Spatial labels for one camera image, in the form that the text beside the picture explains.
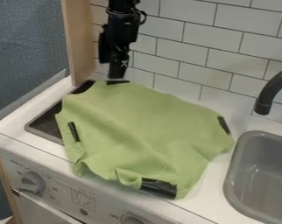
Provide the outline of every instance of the oven door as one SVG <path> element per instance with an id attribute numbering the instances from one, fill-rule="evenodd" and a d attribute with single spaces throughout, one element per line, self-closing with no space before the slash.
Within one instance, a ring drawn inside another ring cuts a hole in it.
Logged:
<path id="1" fill-rule="evenodd" d="M 19 191 L 13 191 L 23 224 L 82 224 L 61 211 L 35 200 Z"/>

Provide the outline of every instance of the metal sink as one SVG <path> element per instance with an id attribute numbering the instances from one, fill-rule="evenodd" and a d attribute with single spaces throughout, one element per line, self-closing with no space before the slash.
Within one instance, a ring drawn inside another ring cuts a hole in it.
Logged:
<path id="1" fill-rule="evenodd" d="M 282 224 L 282 136 L 240 136 L 224 182 L 228 202 L 257 221 Z"/>

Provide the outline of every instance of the black tape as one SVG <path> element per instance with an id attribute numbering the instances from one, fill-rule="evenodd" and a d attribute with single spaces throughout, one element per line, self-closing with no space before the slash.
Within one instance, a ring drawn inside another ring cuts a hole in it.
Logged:
<path id="1" fill-rule="evenodd" d="M 229 129 L 229 125 L 225 122 L 224 117 L 223 116 L 218 116 L 218 122 L 220 124 L 220 126 L 224 129 L 224 131 L 230 135 L 230 129 Z"/>

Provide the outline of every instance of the gray wall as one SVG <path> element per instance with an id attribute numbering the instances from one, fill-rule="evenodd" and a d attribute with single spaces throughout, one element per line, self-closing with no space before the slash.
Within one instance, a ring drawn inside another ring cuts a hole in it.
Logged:
<path id="1" fill-rule="evenodd" d="M 60 0 L 0 0 L 0 110 L 65 68 Z M 0 183 L 0 219 L 9 215 Z"/>

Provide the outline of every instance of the wooden panel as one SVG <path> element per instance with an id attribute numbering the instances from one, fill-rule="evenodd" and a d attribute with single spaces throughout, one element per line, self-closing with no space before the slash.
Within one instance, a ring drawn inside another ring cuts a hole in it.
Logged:
<path id="1" fill-rule="evenodd" d="M 73 85 L 79 86 L 95 67 L 89 0 L 61 0 Z"/>
<path id="2" fill-rule="evenodd" d="M 13 198 L 13 194 L 12 194 L 12 191 L 11 191 L 9 180 L 8 180 L 8 178 L 7 178 L 7 176 L 4 172 L 4 168 L 3 168 L 3 165 L 2 165 L 1 159 L 0 159 L 0 178 L 1 178 L 1 181 L 2 181 L 2 184 L 3 184 L 3 187 L 4 187 L 4 191 L 6 193 L 6 197 L 7 197 L 7 200 L 9 202 L 11 211 L 13 212 L 12 221 L 16 224 L 21 224 L 22 221 L 20 219 L 18 207 L 17 207 L 17 204 L 16 204 L 16 202 Z"/>

